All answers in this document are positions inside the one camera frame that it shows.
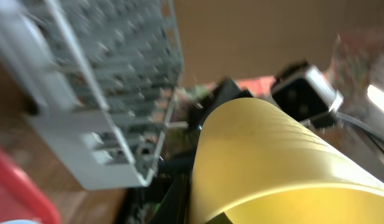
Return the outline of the small light blue bowl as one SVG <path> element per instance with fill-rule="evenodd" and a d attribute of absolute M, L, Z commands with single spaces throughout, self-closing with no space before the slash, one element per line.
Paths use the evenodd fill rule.
<path fill-rule="evenodd" d="M 34 220 L 20 219 L 20 220 L 8 220 L 5 222 L 0 222 L 0 224 L 41 224 L 41 223 L 36 222 Z"/>

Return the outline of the yellow plastic cup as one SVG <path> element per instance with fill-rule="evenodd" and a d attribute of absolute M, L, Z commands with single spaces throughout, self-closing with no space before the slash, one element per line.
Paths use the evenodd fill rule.
<path fill-rule="evenodd" d="M 204 122 L 190 223 L 384 223 L 384 183 L 267 101 L 239 98 Z"/>

